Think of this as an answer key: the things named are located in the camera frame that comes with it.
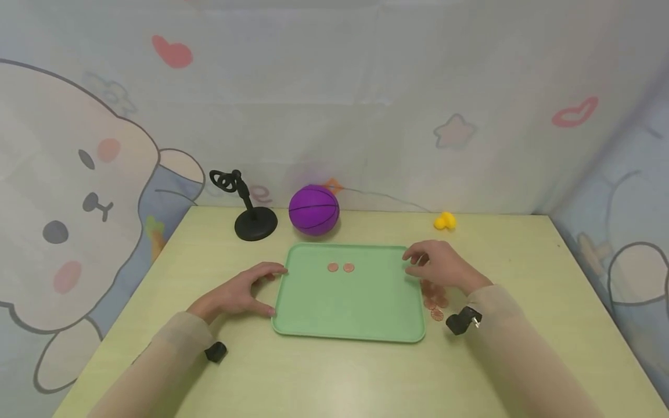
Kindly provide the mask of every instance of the copper coin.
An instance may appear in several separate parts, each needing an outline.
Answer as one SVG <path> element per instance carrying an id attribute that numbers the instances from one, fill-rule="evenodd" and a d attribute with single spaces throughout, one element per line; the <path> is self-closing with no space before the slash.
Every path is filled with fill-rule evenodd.
<path id="1" fill-rule="evenodd" d="M 430 312 L 430 316 L 437 322 L 441 322 L 444 320 L 444 313 L 441 310 L 439 310 L 439 308 L 434 308 L 432 312 Z"/>
<path id="2" fill-rule="evenodd" d="M 434 290 L 432 288 L 432 283 L 428 282 L 427 280 L 425 280 L 425 279 L 421 280 L 420 288 L 421 288 L 421 291 L 423 293 L 423 296 L 431 298 L 434 295 Z"/>
<path id="3" fill-rule="evenodd" d="M 437 304 L 431 298 L 423 298 L 423 305 L 429 310 L 437 307 Z"/>
<path id="4" fill-rule="evenodd" d="M 437 296 L 436 302 L 437 306 L 439 306 L 440 308 L 445 308 L 446 306 L 448 306 L 448 299 L 446 299 L 443 296 Z"/>

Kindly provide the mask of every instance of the hand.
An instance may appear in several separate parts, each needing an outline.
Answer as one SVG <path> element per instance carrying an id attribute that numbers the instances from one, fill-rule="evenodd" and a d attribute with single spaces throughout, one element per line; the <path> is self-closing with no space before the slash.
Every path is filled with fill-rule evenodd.
<path id="1" fill-rule="evenodd" d="M 411 259 L 406 269 L 410 276 L 426 279 L 440 286 L 459 288 L 466 296 L 492 282 L 464 261 L 445 241 L 421 241 L 413 244 L 402 256 Z"/>
<path id="2" fill-rule="evenodd" d="M 279 263 L 262 262 L 244 270 L 232 279 L 212 289 L 196 300 L 186 312 L 199 316 L 211 324 L 222 313 L 240 314 L 255 312 L 262 316 L 274 316 L 274 308 L 265 305 L 251 294 L 251 287 L 262 278 L 274 280 L 275 274 L 285 274 L 288 270 Z"/>

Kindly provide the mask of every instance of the yellow rubber duck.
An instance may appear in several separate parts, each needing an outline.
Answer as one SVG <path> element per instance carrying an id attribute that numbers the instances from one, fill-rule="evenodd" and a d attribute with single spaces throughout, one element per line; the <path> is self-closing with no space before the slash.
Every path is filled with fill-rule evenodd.
<path id="1" fill-rule="evenodd" d="M 440 231 L 444 228 L 455 229 L 456 217 L 450 212 L 442 212 L 442 214 L 434 220 L 434 227 Z"/>

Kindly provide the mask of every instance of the pink heart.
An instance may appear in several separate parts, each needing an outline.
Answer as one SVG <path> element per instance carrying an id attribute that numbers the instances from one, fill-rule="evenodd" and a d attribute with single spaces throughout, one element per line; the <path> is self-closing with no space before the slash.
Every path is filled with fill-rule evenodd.
<path id="1" fill-rule="evenodd" d="M 574 128 L 592 116 L 599 104 L 597 96 L 588 97 L 580 105 L 564 108 L 553 116 L 553 124 L 560 128 Z"/>
<path id="2" fill-rule="evenodd" d="M 186 68 L 193 62 L 191 49 L 182 43 L 169 43 L 160 35 L 153 35 L 151 43 L 163 61 L 172 68 Z"/>

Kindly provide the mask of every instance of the black phone holder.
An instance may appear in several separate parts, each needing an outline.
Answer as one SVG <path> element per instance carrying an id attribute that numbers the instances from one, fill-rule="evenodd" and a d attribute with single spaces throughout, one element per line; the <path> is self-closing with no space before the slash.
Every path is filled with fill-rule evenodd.
<path id="1" fill-rule="evenodd" d="M 223 191 L 228 193 L 237 192 L 244 201 L 246 210 L 240 213 L 235 221 L 235 232 L 240 239 L 259 241 L 274 232 L 278 224 L 276 214 L 268 207 L 254 207 L 251 204 L 251 193 L 244 180 L 242 180 L 242 173 L 239 170 L 233 170 L 232 173 L 211 170 L 209 179 Z"/>
<path id="2" fill-rule="evenodd" d="M 483 315 L 469 306 L 462 308 L 459 314 L 452 314 L 446 319 L 446 326 L 455 334 L 461 335 L 467 331 L 469 324 L 474 324 L 478 328 Z"/>

